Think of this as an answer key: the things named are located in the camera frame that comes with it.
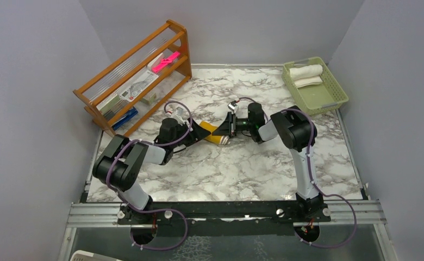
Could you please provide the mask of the white terry towel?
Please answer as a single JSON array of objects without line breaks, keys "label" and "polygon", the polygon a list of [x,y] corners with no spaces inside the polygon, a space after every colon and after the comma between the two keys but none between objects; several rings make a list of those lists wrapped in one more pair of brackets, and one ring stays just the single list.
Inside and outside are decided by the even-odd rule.
[{"label": "white terry towel", "polygon": [[319,64],[289,69],[290,78],[297,88],[321,84],[322,79],[320,75],[322,73],[323,66]]}]

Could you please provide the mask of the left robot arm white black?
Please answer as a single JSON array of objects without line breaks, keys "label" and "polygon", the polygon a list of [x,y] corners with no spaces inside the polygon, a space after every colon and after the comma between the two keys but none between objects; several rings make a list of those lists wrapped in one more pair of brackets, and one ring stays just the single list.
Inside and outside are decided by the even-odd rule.
[{"label": "left robot arm white black", "polygon": [[177,147],[187,148],[211,134],[191,117],[188,120],[190,126],[173,118],[162,120],[154,142],[130,140],[117,134],[93,165],[92,176],[116,192],[139,223],[148,222],[154,212],[152,198],[136,181],[143,164],[165,165]]}]

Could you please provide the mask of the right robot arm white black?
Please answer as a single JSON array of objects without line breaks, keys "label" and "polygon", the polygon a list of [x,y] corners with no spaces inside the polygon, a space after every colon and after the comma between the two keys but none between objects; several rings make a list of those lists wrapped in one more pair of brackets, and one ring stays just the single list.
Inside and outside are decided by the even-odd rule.
[{"label": "right robot arm white black", "polygon": [[280,137],[289,149],[295,166],[295,214],[302,221],[313,218],[323,208],[323,196],[315,184],[315,167],[311,162],[317,129],[308,114],[294,105],[272,114],[268,120],[262,105],[252,102],[247,107],[247,118],[238,118],[230,111],[212,135],[233,138],[243,131],[249,132],[252,140],[258,144]]}]

